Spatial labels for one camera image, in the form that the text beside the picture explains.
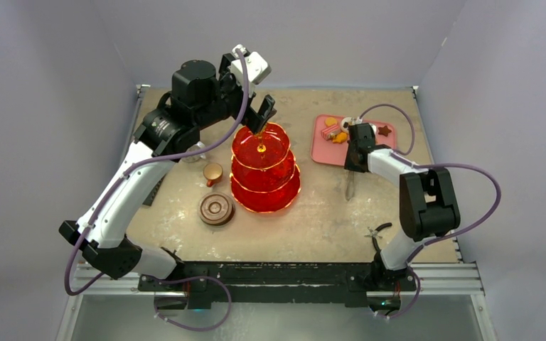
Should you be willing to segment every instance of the gold rim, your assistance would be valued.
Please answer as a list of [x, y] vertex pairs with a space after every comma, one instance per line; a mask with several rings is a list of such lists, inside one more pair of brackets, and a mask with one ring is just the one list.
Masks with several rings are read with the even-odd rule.
[[264, 191], [264, 192], [258, 192], [256, 190], [249, 190], [247, 189], [244, 185], [242, 185], [242, 183], [240, 183], [240, 181], [235, 177], [233, 176], [233, 172], [231, 174], [229, 174], [229, 178], [232, 178], [233, 180], [235, 180], [235, 182], [243, 189], [247, 190], [248, 192], [252, 192], [252, 193], [271, 193], [271, 192], [275, 192], [276, 190], [281, 190], [282, 187], [284, 187], [285, 185], [287, 185], [291, 179], [294, 177], [294, 174], [296, 174], [296, 168], [298, 168], [298, 165], [296, 164], [296, 160], [294, 160], [294, 169], [292, 169], [292, 175], [290, 176], [290, 179], [288, 179], [288, 181], [286, 181], [283, 185], [279, 186], [278, 188], [275, 188], [274, 190], [268, 190], [268, 191]]
[[[278, 127], [284, 132], [284, 134], [286, 134], [286, 136], [288, 136], [288, 133], [286, 132], [286, 130], [285, 130], [282, 126], [278, 125], [277, 123], [272, 123], [272, 122], [270, 122], [270, 123], [267, 123], [267, 124], [273, 124], [274, 126], [278, 126]], [[233, 136], [233, 140], [235, 140], [235, 138], [237, 137], [237, 134], [238, 134], [239, 132], [240, 132], [239, 130], [235, 132], [235, 135]], [[280, 162], [275, 163], [273, 166], [269, 166], [269, 167], [265, 167], [265, 168], [254, 168], [254, 167], [246, 166], [245, 164], [242, 163], [242, 161], [240, 161], [240, 160], [237, 158], [237, 156], [235, 156], [235, 153], [233, 152], [233, 142], [231, 142], [231, 159], [235, 158], [235, 159], [237, 160], [237, 162], [240, 163], [240, 165], [242, 165], [242, 166], [244, 166], [244, 167], [246, 167], [246, 168], [255, 169], [255, 170], [257, 170], [257, 171], [265, 171], [265, 170], [267, 170], [267, 169], [273, 168], [273, 167], [279, 165], [280, 163], [284, 162], [284, 160], [288, 157], [288, 152], [289, 152], [289, 150], [290, 150], [290, 147], [291, 147], [291, 142], [290, 142], [290, 138], [289, 138], [289, 136], [288, 136], [288, 149], [286, 150], [286, 153], [285, 153], [284, 157], [282, 158], [282, 160], [281, 160]]]
[[[298, 172], [300, 172], [300, 168], [298, 167], [298, 165], [295, 165], [296, 168], [298, 168]], [[231, 191], [231, 196], [233, 197], [233, 199], [235, 199], [235, 201], [240, 204], [243, 208], [245, 208], [246, 210], [250, 211], [250, 212], [254, 212], [254, 213], [263, 213], [263, 214], [267, 214], [267, 213], [275, 213], [275, 212], [279, 212], [281, 210], [285, 210], [286, 208], [288, 208], [288, 206], [290, 206], [295, 200], [296, 198], [298, 197], [298, 194], [300, 194], [300, 191], [302, 190], [302, 183], [300, 183], [300, 186], [298, 187], [298, 190], [296, 191], [296, 195], [292, 198], [292, 200], [290, 200], [290, 202], [288, 202], [287, 205], [283, 206], [282, 208], [278, 209], [278, 210], [275, 210], [275, 211], [266, 211], [266, 212], [260, 212], [260, 211], [255, 211], [255, 210], [252, 210], [248, 207], [246, 207], [241, 201], [239, 201], [236, 197], [235, 197], [235, 194], [233, 193], [233, 190]]]

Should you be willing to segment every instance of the table surface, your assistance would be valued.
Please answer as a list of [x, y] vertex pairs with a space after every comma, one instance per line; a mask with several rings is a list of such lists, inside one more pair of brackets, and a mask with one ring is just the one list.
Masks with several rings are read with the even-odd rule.
[[[137, 124], [153, 110], [165, 89], [149, 89]], [[367, 227], [392, 222], [378, 240], [384, 247], [397, 229], [398, 189], [384, 178], [369, 173], [355, 174], [355, 194], [344, 198], [347, 171], [339, 166], [311, 160], [314, 120], [320, 114], [357, 116], [377, 103], [403, 108], [415, 125], [416, 141], [408, 156], [418, 163], [429, 163], [430, 155], [417, 103], [410, 90], [262, 90], [253, 101], [258, 108], [262, 97], [271, 94], [277, 114], [271, 121], [281, 124], [289, 135], [291, 149], [301, 170], [301, 192], [285, 210], [272, 214], [248, 212], [236, 203], [232, 221], [223, 227], [211, 227], [198, 216], [199, 200], [217, 191], [230, 196], [229, 172], [231, 140], [206, 154], [207, 160], [180, 162], [164, 178], [151, 207], [142, 207], [133, 218], [128, 237], [135, 242], [176, 249], [191, 261], [372, 261], [374, 249], [364, 237]], [[410, 144], [410, 128], [394, 109], [379, 108], [369, 119], [391, 123], [397, 130], [398, 146]], [[208, 145], [222, 136], [232, 120], [220, 122], [202, 131], [201, 141]], [[202, 169], [208, 162], [220, 163], [223, 181], [207, 188]], [[457, 262], [451, 240], [423, 250], [416, 262]]]

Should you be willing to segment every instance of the gray wall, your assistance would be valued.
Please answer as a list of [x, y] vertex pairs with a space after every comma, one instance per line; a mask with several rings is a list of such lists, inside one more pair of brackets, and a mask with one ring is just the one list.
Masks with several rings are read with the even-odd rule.
[[465, 2], [95, 0], [133, 81], [167, 87], [238, 43], [269, 61], [270, 87], [417, 85]]
[[[546, 340], [546, 1], [468, 0], [418, 101], [436, 160], [480, 165], [503, 186], [496, 215], [460, 239], [500, 340]], [[456, 184], [471, 222], [492, 187], [461, 172]]]
[[134, 92], [89, 1], [0, 1], [0, 340], [55, 337], [57, 228], [115, 171]]

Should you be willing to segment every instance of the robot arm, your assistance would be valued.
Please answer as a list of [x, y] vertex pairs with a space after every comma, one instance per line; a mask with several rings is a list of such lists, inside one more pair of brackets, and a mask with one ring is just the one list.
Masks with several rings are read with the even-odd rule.
[[372, 280], [395, 281], [405, 275], [413, 252], [424, 243], [442, 237], [460, 223], [451, 175], [446, 168], [420, 168], [406, 162], [390, 147], [375, 143], [369, 124], [348, 127], [349, 144], [344, 168], [381, 175], [399, 188], [401, 230], [374, 257]]
[[[248, 84], [243, 84], [244, 70], [236, 49], [243, 53], [249, 65]], [[250, 98], [242, 124], [256, 134], [275, 114], [275, 101], [269, 95], [258, 112], [250, 107], [255, 84], [270, 73], [268, 63], [258, 53], [251, 53], [241, 45], [233, 50], [235, 55], [223, 56], [218, 79], [214, 65], [203, 60], [190, 60], [173, 74], [171, 91], [161, 98], [158, 107], [145, 116], [135, 131], [122, 165], [101, 196], [77, 221], [68, 220], [60, 226], [60, 234], [74, 245], [80, 231], [89, 226], [97, 204], [120, 178], [126, 178], [109, 196], [80, 245], [84, 258], [111, 278], [118, 279], [129, 272], [168, 278], [181, 262], [169, 250], [134, 244], [126, 236], [127, 227], [143, 200], [178, 160], [157, 161], [130, 174], [124, 172], [132, 164], [146, 159], [183, 153], [200, 141], [201, 129], [228, 117], [237, 117], [246, 87]]]

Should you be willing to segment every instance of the purple cable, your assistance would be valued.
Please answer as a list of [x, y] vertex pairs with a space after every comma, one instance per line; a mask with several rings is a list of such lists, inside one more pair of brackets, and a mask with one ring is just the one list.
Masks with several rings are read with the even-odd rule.
[[96, 280], [100, 279], [101, 276], [104, 275], [103, 272], [99, 273], [97, 276], [91, 278], [90, 281], [85, 284], [82, 288], [78, 289], [78, 291], [73, 291], [70, 287], [70, 272], [72, 272], [72, 266], [74, 264], [74, 258], [76, 257], [76, 253], [78, 252], [78, 249], [80, 249], [80, 245], [82, 244], [82, 241], [85, 240], [87, 234], [91, 229], [89, 227], [85, 228], [82, 233], [80, 234], [80, 237], [76, 240], [76, 244], [74, 244], [74, 252], [72, 253], [71, 260], [66, 264], [66, 271], [65, 271], [65, 281], [64, 281], [64, 289], [66, 290], [66, 293], [70, 296], [76, 296], [78, 294], [81, 294], [83, 291], [87, 290], [93, 283], [95, 283]]
[[116, 179], [116, 181], [112, 184], [112, 186], [107, 190], [107, 192], [104, 194], [102, 199], [98, 202], [97, 205], [95, 205], [95, 210], [91, 214], [91, 217], [89, 218], [87, 222], [87, 227], [82, 231], [80, 234], [80, 237], [78, 237], [78, 240], [76, 241], [76, 244], [73, 247], [72, 253], [70, 254], [70, 258], [68, 258], [68, 262], [66, 264], [66, 271], [65, 271], [65, 278], [64, 278], [64, 288], [68, 295], [70, 296], [76, 296], [83, 291], [87, 290], [97, 279], [99, 279], [101, 276], [104, 275], [103, 272], [99, 273], [97, 276], [92, 278], [85, 286], [83, 286], [78, 291], [72, 291], [70, 288], [70, 272], [72, 271], [72, 266], [74, 264], [74, 258], [76, 257], [76, 254], [78, 250], [80, 249], [80, 245], [82, 244], [82, 241], [85, 240], [86, 236], [91, 231], [91, 226], [95, 223], [95, 220], [97, 220], [97, 216], [105, 206], [106, 202], [111, 198], [111, 196], [116, 192], [116, 189], [122, 184], [123, 181], [125, 181], [131, 173], [133, 173], [134, 170], [136, 170], [139, 167], [145, 166], [147, 164], [153, 163], [153, 162], [159, 162], [159, 161], [172, 161], [172, 160], [178, 160], [181, 158], [186, 158], [189, 156], [195, 156], [198, 154], [206, 153], [208, 151], [213, 150], [214, 148], [220, 146], [225, 142], [237, 129], [237, 127], [242, 123], [242, 119], [244, 118], [244, 114], [246, 113], [246, 109], [248, 107], [248, 97], [250, 94], [248, 93], [248, 67], [246, 66], [246, 59], [244, 58], [244, 55], [242, 54], [242, 51], [239, 48], [235, 49], [235, 52], [240, 56], [240, 63], [242, 64], [242, 71], [244, 76], [244, 96], [242, 98], [242, 106], [240, 107], [240, 112], [237, 114], [237, 118], [233, 122], [233, 125], [227, 131], [227, 133], [220, 138], [218, 141], [216, 141], [214, 144], [211, 144], [205, 148], [198, 149], [197, 151], [189, 151], [185, 153], [179, 153], [174, 155], [166, 155], [166, 156], [157, 156], [155, 158], [149, 158], [143, 161], [140, 161], [138, 163], [133, 163], [128, 169], [126, 169], [123, 172], [123, 176], [121, 178]]
[[220, 321], [218, 321], [217, 323], [215, 323], [214, 325], [211, 325], [209, 327], [191, 327], [191, 326], [188, 326], [188, 325], [178, 323], [178, 322], [173, 321], [173, 320], [169, 320], [169, 318], [162, 315], [160, 313], [160, 311], [158, 310], [158, 306], [156, 305], [156, 299], [154, 299], [154, 311], [156, 312], [156, 316], [154, 316], [154, 318], [158, 317], [161, 320], [163, 320], [164, 322], [170, 323], [172, 325], [176, 325], [177, 327], [180, 327], [180, 328], [183, 328], [183, 329], [186, 329], [186, 330], [190, 330], [192, 332], [208, 332], [208, 331], [211, 331], [211, 330], [214, 330], [214, 329], [220, 327], [220, 325], [222, 325], [227, 320], [227, 318], [229, 318], [229, 314], [231, 314], [231, 293], [229, 292], [229, 289], [225, 286], [225, 284], [223, 284], [223, 282], [219, 281], [218, 279], [216, 279], [214, 277], [196, 276], [196, 277], [189, 277], [189, 278], [179, 279], [177, 281], [162, 281], [162, 280], [159, 280], [159, 279], [154, 278], [154, 277], [152, 277], [152, 278], [155, 281], [158, 281], [159, 284], [180, 284], [180, 283], [185, 283], [185, 282], [189, 282], [189, 281], [194, 281], [196, 279], [204, 278], [206, 280], [213, 281], [213, 282], [217, 283], [221, 288], [223, 288], [223, 290], [225, 291], [225, 294], [227, 295], [227, 301], [229, 303], [227, 305], [227, 311], [225, 312], [225, 316], [223, 316], [223, 318]]
[[407, 304], [407, 306], [405, 308], [399, 310], [399, 312], [394, 314], [394, 315], [389, 315], [387, 317], [389, 320], [393, 319], [393, 318], [398, 318], [401, 315], [404, 315], [407, 311], [411, 310], [411, 308], [413, 307], [413, 305], [415, 304], [415, 302], [419, 298], [419, 293], [422, 292], [422, 280], [415, 273], [415, 271], [413, 270], [413, 268], [411, 266], [408, 266], [407, 270], [413, 275], [413, 278], [415, 278], [415, 283], [417, 284], [417, 288], [415, 289], [415, 295], [413, 295], [413, 299], [411, 300], [411, 302], [409, 302], [409, 304]]
[[367, 114], [368, 112], [376, 109], [376, 108], [379, 108], [379, 107], [389, 107], [389, 108], [393, 108], [393, 109], [396, 109], [398, 110], [401, 114], [403, 114], [403, 116], [407, 119], [407, 122], [409, 123], [409, 127], [411, 127], [411, 144], [409, 145], [409, 149], [407, 149], [406, 152], [402, 152], [398, 149], [395, 149], [395, 151], [401, 155], [409, 155], [409, 153], [411, 153], [411, 151], [413, 150], [413, 146], [415, 145], [415, 128], [413, 127], [413, 121], [411, 120], [411, 118], [409, 117], [409, 115], [407, 115], [407, 113], [397, 107], [396, 105], [394, 104], [389, 104], [389, 103], [380, 103], [380, 104], [376, 104], [374, 105], [373, 107], [369, 107], [367, 108], [361, 115], [359, 115], [359, 119], [363, 119], [363, 117], [365, 116], [365, 114]]
[[[407, 166], [416, 168], [416, 169], [445, 167], [445, 168], [462, 168], [462, 169], [468, 169], [470, 171], [475, 171], [477, 173], [480, 173], [480, 174], [486, 176], [493, 183], [493, 186], [495, 186], [495, 192], [496, 192], [495, 202], [493, 202], [493, 204], [491, 205], [491, 208], [489, 208], [488, 211], [480, 219], [476, 220], [474, 223], [470, 224], [468, 227], [464, 227], [463, 229], [460, 229], [459, 231], [457, 231], [457, 232], [455, 232], [453, 234], [448, 234], [448, 235], [446, 235], [444, 237], [436, 238], [436, 239], [430, 240], [428, 242], [425, 242], [423, 245], [420, 245], [407, 258], [407, 263], [408, 264], [411, 263], [413, 258], [415, 258], [416, 255], [421, 250], [424, 249], [424, 246], [427, 247], [427, 246], [432, 245], [434, 243], [442, 242], [443, 240], [447, 240], [447, 239], [451, 239], [451, 238], [454, 238], [454, 237], [457, 237], [457, 236], [461, 236], [462, 234], [467, 233], [468, 231], [471, 231], [472, 229], [476, 228], [477, 226], [479, 226], [480, 224], [485, 222], [497, 210], [497, 206], [499, 206], [499, 202], [501, 201], [501, 186], [499, 186], [499, 182], [497, 181], [497, 179], [495, 179], [495, 177], [493, 177], [489, 172], [487, 172], [486, 170], [484, 170], [482, 168], [479, 168], [479, 167], [476, 167], [476, 166], [471, 166], [471, 165], [466, 165], [466, 164], [463, 164], [463, 163], [436, 163], [434, 165], [416, 165], [416, 164], [414, 164], [414, 163], [412, 163], [412, 162], [410, 162], [408, 160], [405, 160], [404, 158], [402, 158], [402, 157], [400, 157], [400, 156], [398, 156], [396, 154], [391, 153], [390, 155], [395, 160], [398, 160], [401, 163], [403, 163], [403, 164], [405, 164]], [[415, 279], [417, 281], [417, 289], [415, 291], [415, 296], [413, 296], [413, 299], [411, 300], [411, 302], [409, 302], [409, 304], [405, 307], [405, 309], [402, 309], [398, 313], [396, 313], [396, 314], [394, 314], [392, 316], [389, 316], [390, 318], [397, 318], [397, 317], [405, 314], [409, 309], [411, 309], [413, 307], [413, 305], [415, 304], [415, 301], [417, 301], [417, 299], [419, 298], [419, 293], [422, 291], [421, 281], [420, 281], [419, 277], [417, 276], [417, 274], [415, 273], [415, 271], [413, 271], [411, 266], [408, 266], [407, 270], [409, 270], [413, 274], [413, 276], [415, 277]]]

